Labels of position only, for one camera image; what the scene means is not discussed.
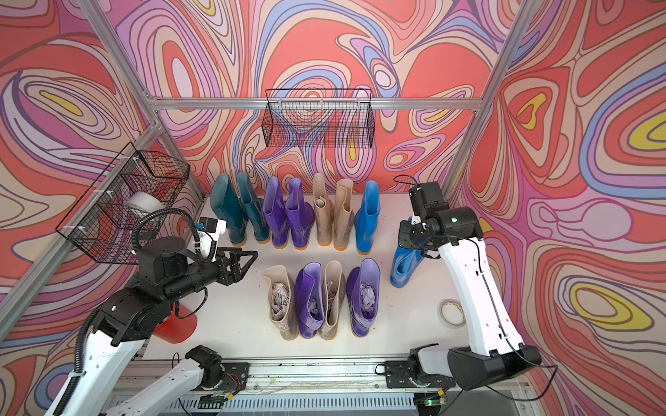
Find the blue boot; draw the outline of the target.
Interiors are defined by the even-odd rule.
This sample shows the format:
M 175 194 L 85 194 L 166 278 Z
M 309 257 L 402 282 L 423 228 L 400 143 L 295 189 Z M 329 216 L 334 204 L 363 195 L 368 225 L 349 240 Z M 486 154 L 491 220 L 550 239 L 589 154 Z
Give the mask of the blue boot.
M 355 216 L 356 246 L 361 254 L 371 252 L 381 212 L 380 188 L 377 182 L 366 183 L 362 205 Z
M 390 272 L 390 283 L 398 289 L 406 286 L 422 260 L 421 251 L 397 247 Z

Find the teal boot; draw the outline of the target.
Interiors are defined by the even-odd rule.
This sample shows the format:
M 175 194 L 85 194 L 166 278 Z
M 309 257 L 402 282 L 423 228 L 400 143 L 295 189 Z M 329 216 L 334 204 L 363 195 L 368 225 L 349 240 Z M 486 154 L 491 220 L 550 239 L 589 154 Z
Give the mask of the teal boot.
M 210 197 L 210 205 L 218 219 L 227 223 L 227 235 L 231 244 L 241 246 L 246 242 L 246 216 L 239 204 L 231 178 L 222 173 L 216 178 Z
M 253 235 L 256 241 L 260 244 L 268 243 L 271 238 L 271 231 L 262 212 L 262 202 L 254 191 L 249 175 L 247 173 L 239 173 L 237 184 L 240 204 L 253 226 Z

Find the dark purple boot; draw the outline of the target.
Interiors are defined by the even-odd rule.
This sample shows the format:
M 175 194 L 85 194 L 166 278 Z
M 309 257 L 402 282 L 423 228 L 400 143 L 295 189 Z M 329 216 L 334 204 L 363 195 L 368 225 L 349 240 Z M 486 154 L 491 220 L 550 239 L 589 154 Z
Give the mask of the dark purple boot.
M 315 213 L 313 207 L 305 201 L 302 180 L 294 178 L 289 181 L 289 195 L 284 206 L 291 227 L 292 242 L 297 250 L 305 250 L 315 223 Z
M 275 176 L 268 180 L 262 213 L 271 231 L 273 245 L 277 249 L 284 248 L 288 241 L 290 226 L 284 209 L 284 197 L 280 181 Z

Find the beige boot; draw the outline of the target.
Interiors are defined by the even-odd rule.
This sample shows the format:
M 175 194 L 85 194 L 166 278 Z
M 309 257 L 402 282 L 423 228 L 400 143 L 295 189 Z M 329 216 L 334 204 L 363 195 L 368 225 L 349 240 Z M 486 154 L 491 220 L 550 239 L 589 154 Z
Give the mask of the beige boot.
M 320 329 L 320 336 L 326 341 L 333 340 L 338 332 L 345 286 L 342 264 L 336 260 L 327 263 L 324 268 L 324 324 Z
M 336 183 L 333 244 L 338 251 L 344 251 L 349 245 L 354 220 L 351 207 L 353 186 L 353 181 L 349 179 Z
M 333 204 L 329 198 L 325 178 L 322 173 L 314 175 L 312 192 L 317 226 L 317 242 L 321 246 L 328 246 L 333 240 Z
M 293 341 L 298 337 L 295 283 L 284 265 L 275 265 L 262 273 L 268 284 L 268 317 L 281 337 Z

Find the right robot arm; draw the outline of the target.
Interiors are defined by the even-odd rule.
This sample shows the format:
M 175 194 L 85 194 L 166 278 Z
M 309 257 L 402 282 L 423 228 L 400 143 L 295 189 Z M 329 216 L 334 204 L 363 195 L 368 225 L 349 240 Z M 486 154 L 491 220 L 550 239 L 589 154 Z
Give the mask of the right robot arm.
M 468 331 L 468 345 L 430 344 L 411 350 L 416 379 L 452 379 L 465 391 L 512 379 L 539 367 L 539 350 L 515 328 L 488 263 L 480 222 L 469 207 L 432 211 L 403 220 L 398 244 L 424 257 L 439 254 L 454 282 Z

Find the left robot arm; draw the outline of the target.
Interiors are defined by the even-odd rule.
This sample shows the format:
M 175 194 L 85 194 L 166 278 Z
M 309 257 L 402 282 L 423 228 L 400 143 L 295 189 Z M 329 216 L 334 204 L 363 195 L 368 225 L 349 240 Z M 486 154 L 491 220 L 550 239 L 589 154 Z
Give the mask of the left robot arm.
M 135 280 L 114 293 L 84 321 L 76 338 L 74 368 L 49 415 L 99 415 L 125 367 L 158 326 L 179 312 L 180 300 L 206 292 L 210 284 L 240 282 L 258 259 L 257 251 L 221 248 L 219 260 L 200 259 L 188 249 L 137 252 Z M 219 354 L 197 346 L 177 367 L 135 396 L 123 414 L 159 414 L 170 400 L 201 388 L 214 390 L 227 379 Z

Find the purple boot front right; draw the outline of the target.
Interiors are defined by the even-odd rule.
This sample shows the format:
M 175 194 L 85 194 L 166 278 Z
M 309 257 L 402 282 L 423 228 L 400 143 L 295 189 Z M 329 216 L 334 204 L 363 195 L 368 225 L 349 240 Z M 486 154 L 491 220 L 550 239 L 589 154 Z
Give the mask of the purple boot front right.
M 355 336 L 369 334 L 379 310 L 381 270 L 372 258 L 362 260 L 347 278 L 346 296 L 350 306 L 351 329 Z

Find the purple boot front left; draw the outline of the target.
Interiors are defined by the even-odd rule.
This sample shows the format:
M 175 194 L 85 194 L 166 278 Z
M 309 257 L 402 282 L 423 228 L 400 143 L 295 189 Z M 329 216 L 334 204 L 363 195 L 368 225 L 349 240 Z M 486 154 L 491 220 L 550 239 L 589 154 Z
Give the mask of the purple boot front left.
M 300 335 L 310 339 L 322 329 L 325 319 L 322 265 L 307 263 L 298 273 L 295 289 Z

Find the tape roll on table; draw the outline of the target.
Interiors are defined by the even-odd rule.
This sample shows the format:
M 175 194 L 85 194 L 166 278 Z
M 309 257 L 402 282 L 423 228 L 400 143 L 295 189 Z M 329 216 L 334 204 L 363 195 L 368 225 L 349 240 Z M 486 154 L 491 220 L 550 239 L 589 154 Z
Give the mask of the tape roll on table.
M 463 329 L 467 324 L 464 310 L 457 300 L 442 300 L 437 314 L 441 324 L 448 329 Z

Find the red cup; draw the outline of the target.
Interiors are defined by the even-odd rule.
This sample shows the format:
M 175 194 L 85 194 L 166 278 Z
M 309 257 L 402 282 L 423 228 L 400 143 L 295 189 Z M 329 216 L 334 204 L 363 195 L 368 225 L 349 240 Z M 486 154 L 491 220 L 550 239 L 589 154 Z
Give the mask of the red cup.
M 180 303 L 178 311 L 172 309 L 171 315 L 155 329 L 153 336 L 171 344 L 183 343 L 194 333 L 197 325 L 194 312 Z

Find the white tape roll in basket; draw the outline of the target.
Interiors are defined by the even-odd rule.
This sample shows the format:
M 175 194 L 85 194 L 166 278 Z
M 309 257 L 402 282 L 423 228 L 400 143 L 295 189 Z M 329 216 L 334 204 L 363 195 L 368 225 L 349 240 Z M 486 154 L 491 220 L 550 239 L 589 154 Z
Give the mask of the white tape roll in basket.
M 136 192 L 124 202 L 124 206 L 138 218 L 165 208 L 161 201 L 146 192 Z

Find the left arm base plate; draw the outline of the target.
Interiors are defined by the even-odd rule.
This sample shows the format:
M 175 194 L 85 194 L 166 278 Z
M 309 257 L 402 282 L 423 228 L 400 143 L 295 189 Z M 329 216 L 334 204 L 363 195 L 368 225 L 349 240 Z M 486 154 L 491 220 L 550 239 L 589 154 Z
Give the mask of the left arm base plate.
M 222 362 L 204 370 L 200 388 L 207 391 L 239 393 L 246 389 L 250 363 Z

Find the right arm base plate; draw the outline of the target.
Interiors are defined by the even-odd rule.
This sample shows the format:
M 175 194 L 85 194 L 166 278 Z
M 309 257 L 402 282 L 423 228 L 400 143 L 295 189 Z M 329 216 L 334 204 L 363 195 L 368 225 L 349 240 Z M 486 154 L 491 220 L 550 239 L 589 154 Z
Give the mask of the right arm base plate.
M 410 360 L 392 360 L 383 364 L 383 374 L 388 389 L 420 388 L 416 365 Z

